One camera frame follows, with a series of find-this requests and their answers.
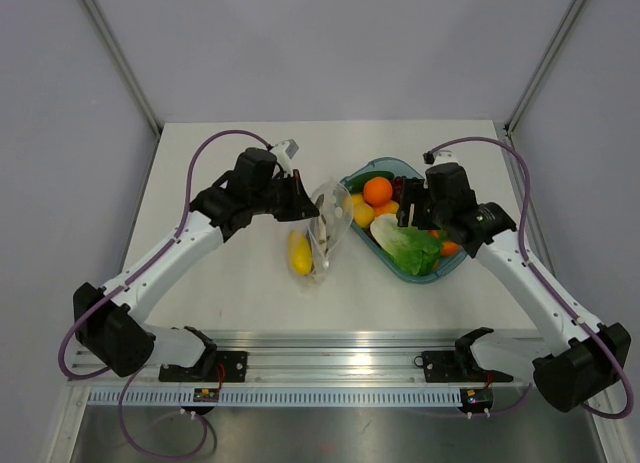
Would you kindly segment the clear dotted zip bag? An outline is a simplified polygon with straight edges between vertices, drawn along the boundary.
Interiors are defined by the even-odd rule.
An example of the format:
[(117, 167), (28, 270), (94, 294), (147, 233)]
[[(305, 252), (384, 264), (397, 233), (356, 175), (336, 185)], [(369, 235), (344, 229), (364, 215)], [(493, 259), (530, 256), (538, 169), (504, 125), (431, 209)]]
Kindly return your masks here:
[(289, 271), (300, 288), (311, 288), (326, 278), (337, 248), (353, 222), (354, 204), (347, 188), (329, 180), (311, 196), (319, 215), (293, 223), (287, 237)]

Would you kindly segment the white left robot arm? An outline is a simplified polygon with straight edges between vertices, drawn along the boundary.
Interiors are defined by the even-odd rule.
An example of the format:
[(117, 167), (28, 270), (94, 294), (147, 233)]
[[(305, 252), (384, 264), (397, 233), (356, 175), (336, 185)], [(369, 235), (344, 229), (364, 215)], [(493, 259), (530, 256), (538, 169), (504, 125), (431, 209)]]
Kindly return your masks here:
[(210, 187), (189, 196), (178, 226), (128, 270), (73, 295), (77, 341), (120, 377), (148, 364), (175, 367), (195, 381), (216, 368), (217, 346), (193, 328), (159, 328), (146, 320), (161, 298), (207, 254), (257, 215), (279, 222), (306, 220), (319, 211), (292, 165), (297, 146), (248, 148)]

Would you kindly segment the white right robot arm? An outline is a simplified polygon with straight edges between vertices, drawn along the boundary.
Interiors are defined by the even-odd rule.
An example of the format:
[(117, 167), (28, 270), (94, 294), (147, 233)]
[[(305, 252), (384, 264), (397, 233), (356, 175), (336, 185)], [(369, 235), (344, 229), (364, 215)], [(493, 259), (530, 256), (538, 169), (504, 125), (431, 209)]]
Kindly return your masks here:
[(628, 331), (619, 323), (603, 324), (573, 299), (528, 250), (507, 212), (496, 203), (477, 202), (462, 166), (433, 165), (424, 178), (403, 178), (397, 220), (401, 227), (445, 231), (509, 291), (548, 348), (548, 355), (533, 358), (531, 372), (551, 406), (569, 412), (621, 383), (626, 404), (614, 416), (630, 415), (634, 392), (624, 372)]

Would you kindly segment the yellow bell pepper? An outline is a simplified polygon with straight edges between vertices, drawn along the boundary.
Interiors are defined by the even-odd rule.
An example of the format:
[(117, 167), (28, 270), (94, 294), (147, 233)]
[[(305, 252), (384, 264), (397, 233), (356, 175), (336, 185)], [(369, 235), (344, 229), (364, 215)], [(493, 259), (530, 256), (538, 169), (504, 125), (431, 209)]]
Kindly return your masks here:
[(313, 256), (308, 237), (291, 230), (288, 235), (288, 260), (291, 268), (299, 275), (308, 275), (313, 268)]

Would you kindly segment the grey toy fish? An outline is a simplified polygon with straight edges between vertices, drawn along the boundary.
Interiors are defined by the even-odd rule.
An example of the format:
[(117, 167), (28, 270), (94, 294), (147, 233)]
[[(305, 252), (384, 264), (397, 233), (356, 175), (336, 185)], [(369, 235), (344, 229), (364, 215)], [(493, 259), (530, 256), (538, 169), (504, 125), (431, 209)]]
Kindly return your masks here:
[(333, 196), (328, 196), (326, 193), (318, 196), (316, 207), (319, 209), (319, 216), (312, 221), (309, 229), (309, 234), (315, 241), (315, 246), (313, 247), (313, 278), (315, 282), (322, 281), (330, 266), (329, 250), (332, 243), (331, 230), (334, 224), (334, 203)]

